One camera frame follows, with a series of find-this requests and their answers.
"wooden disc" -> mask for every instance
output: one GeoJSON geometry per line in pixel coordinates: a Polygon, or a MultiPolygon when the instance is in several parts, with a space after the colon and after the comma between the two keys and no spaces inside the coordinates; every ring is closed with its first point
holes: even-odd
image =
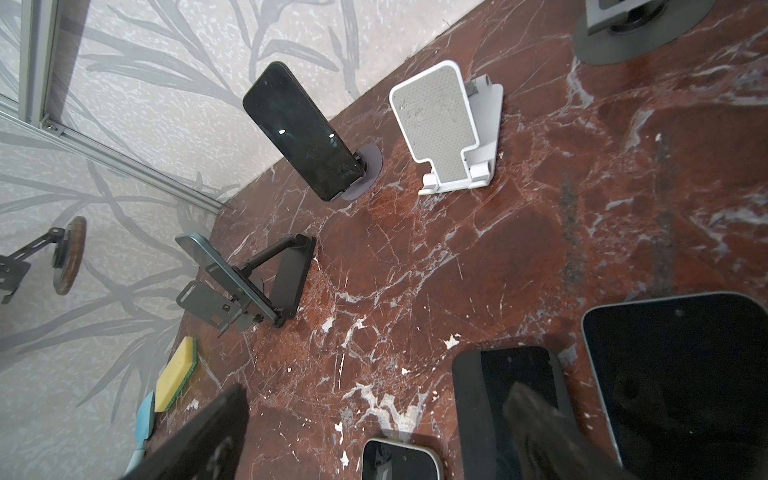
{"type": "Polygon", "coordinates": [[[53,287],[59,295],[69,293],[80,271],[80,262],[85,252],[85,225],[85,217],[75,217],[64,233],[64,243],[61,245],[65,248],[64,260],[61,268],[55,268],[53,274],[53,287]]]}

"white phone stand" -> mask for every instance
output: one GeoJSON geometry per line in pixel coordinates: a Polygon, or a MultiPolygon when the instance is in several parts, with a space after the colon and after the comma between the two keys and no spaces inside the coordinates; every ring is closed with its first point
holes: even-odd
{"type": "Polygon", "coordinates": [[[465,83],[450,60],[392,88],[389,103],[413,160],[432,165],[419,195],[491,183],[503,100],[500,84],[488,75],[465,83]]]}

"leaf pattern wallpaper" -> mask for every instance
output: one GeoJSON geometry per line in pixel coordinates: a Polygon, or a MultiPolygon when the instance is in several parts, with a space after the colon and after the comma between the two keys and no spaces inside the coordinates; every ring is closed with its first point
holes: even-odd
{"type": "MultiPolygon", "coordinates": [[[[49,112],[226,200],[280,159],[240,99],[286,62],[329,118],[479,0],[60,0],[49,112]]],[[[0,95],[18,100],[21,2],[0,0],[0,95]]],[[[0,118],[0,253],[88,219],[78,278],[53,246],[0,306],[0,477],[117,478],[197,265],[174,242],[213,215],[0,118]]]]}

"black metal bracket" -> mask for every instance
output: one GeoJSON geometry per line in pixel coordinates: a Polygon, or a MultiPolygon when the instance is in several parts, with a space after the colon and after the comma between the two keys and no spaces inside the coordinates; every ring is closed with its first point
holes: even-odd
{"type": "MultiPolygon", "coordinates": [[[[50,243],[60,243],[64,239],[65,230],[63,228],[51,228],[48,232],[36,238],[32,242],[24,245],[22,248],[4,257],[0,255],[0,290],[10,292],[3,296],[1,304],[5,305],[11,302],[18,286],[22,284],[24,276],[29,271],[30,264],[24,260],[28,259],[34,253],[42,250],[50,243]]],[[[54,253],[53,267],[57,267],[57,262],[64,258],[64,249],[57,248],[54,253]]]]}
{"type": "Polygon", "coordinates": [[[314,237],[290,235],[236,268],[199,233],[181,235],[176,242],[230,295],[227,298],[193,280],[176,298],[181,308],[218,329],[219,334],[232,323],[243,332],[265,317],[277,327],[295,317],[317,244],[314,237]],[[249,277],[258,266],[278,254],[282,254],[280,266],[267,297],[263,288],[251,283],[249,277]]]}

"blue spatula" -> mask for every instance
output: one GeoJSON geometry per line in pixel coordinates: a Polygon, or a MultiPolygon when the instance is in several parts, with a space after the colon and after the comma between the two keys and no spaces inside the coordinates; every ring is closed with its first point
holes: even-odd
{"type": "Polygon", "coordinates": [[[136,451],[131,456],[131,461],[128,463],[128,468],[125,470],[126,474],[133,470],[144,458],[144,447],[149,435],[152,434],[153,428],[154,392],[151,392],[141,403],[139,411],[136,413],[136,451]]]}

